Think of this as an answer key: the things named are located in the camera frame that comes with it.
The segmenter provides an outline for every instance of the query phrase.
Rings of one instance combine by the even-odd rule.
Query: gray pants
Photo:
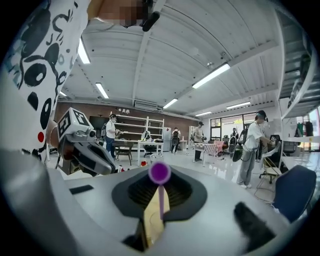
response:
[[[241,159],[242,161],[237,183],[239,185],[244,184],[247,186],[250,183],[251,173],[255,167],[256,151],[253,150],[252,152],[247,152],[243,150]]]

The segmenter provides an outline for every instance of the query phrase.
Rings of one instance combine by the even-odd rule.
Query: red object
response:
[[[40,131],[38,133],[38,141],[44,142],[44,140],[45,140],[45,135],[44,135],[44,133],[42,131]]]

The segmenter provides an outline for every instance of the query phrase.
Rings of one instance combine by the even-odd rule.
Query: brick wall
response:
[[[55,115],[54,115],[54,120],[59,121],[60,118],[63,116],[63,114],[70,108],[74,108],[76,110],[79,110],[83,112],[86,117],[89,119],[90,117],[101,117],[108,118],[110,116],[110,112],[113,114],[119,114],[119,115],[125,115],[120,112],[118,112],[118,107],[116,108],[115,106],[106,106],[106,105],[93,105],[93,104],[82,104],[82,103],[65,103],[65,102],[58,102],[56,109],[55,109]],[[181,132],[181,138],[184,136],[184,139],[188,139],[188,132],[189,132],[189,126],[197,126],[198,122],[181,118],[181,117],[174,117],[170,115],[165,115],[161,113],[152,113],[152,112],[146,112],[146,111],[140,111],[136,109],[130,109],[130,108],[125,108],[130,110],[130,114],[128,116],[132,117],[138,117],[138,118],[146,118],[149,117],[150,119],[155,119],[155,120],[162,120],[164,119],[164,127],[170,127],[171,130],[173,130],[175,127],[178,127],[178,129]],[[137,125],[143,125],[140,121],[137,120],[128,120],[126,119],[126,123],[130,124],[137,124]],[[137,133],[142,133],[143,130],[141,128],[137,127],[127,127],[127,126],[122,126],[125,129],[128,129],[130,132],[137,132]],[[157,134],[159,130],[150,130],[150,132],[153,134]],[[128,138],[131,138],[132,140],[135,139],[137,140],[140,136],[134,136],[132,134],[125,134],[124,136],[128,136]]]

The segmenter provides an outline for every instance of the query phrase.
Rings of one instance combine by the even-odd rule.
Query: fluorescent light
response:
[[[216,70],[212,71],[210,74],[208,74],[206,77],[202,78],[199,82],[195,83],[192,87],[194,89],[199,88],[200,86],[204,85],[206,82],[209,82],[211,79],[214,79],[215,77],[219,76],[223,72],[230,69],[229,64],[223,64],[221,67],[218,67]]]
[[[109,99],[106,91],[104,90],[104,88],[102,87],[102,84],[101,84],[100,82],[95,83],[95,86],[98,87],[100,93],[103,95],[103,97],[104,97],[105,99]]]
[[[202,113],[202,114],[196,114],[195,116],[196,117],[201,117],[201,116],[204,116],[204,115],[208,115],[208,114],[211,114],[212,112],[209,111],[209,112],[205,112],[205,113]]]
[[[82,42],[82,38],[80,38],[80,41],[79,41],[78,54],[83,64],[90,64],[90,60],[88,58],[84,43]]]
[[[241,103],[241,104],[237,104],[237,105],[233,105],[233,106],[227,106],[226,109],[229,110],[229,109],[234,109],[234,108],[237,108],[237,107],[241,107],[241,106],[245,106],[245,105],[250,105],[250,101],[248,102],[245,102],[245,103]]]
[[[166,109],[168,107],[170,107],[173,103],[175,103],[176,101],[178,101],[177,98],[174,98],[173,100],[171,100],[167,105],[165,105],[163,108]]]

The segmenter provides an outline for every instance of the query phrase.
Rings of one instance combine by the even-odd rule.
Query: purple lollipop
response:
[[[150,179],[159,185],[160,219],[164,216],[164,186],[171,176],[171,168],[164,162],[154,162],[148,171]]]

